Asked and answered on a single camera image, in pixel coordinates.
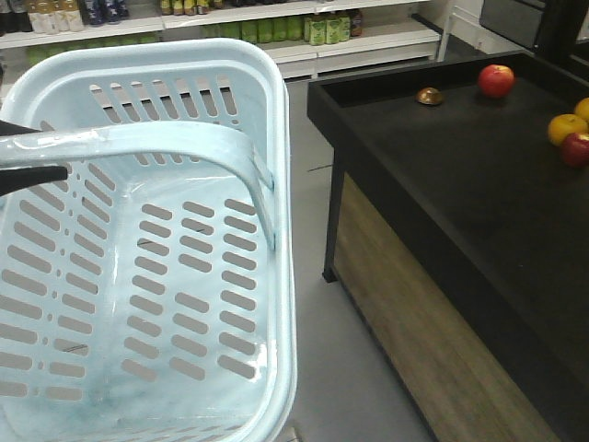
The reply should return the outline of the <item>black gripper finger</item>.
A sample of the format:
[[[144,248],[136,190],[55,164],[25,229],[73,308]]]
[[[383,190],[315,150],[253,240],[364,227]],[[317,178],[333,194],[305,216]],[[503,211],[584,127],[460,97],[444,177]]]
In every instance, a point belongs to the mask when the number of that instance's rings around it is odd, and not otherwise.
[[[39,129],[34,129],[34,128],[27,127],[27,126],[14,124],[11,122],[6,122],[4,120],[0,121],[0,136],[1,137],[18,136],[18,135],[23,135],[23,134],[38,134],[38,133],[40,133]]]
[[[63,166],[42,166],[2,169],[0,193],[7,195],[43,183],[66,180],[68,170]]]

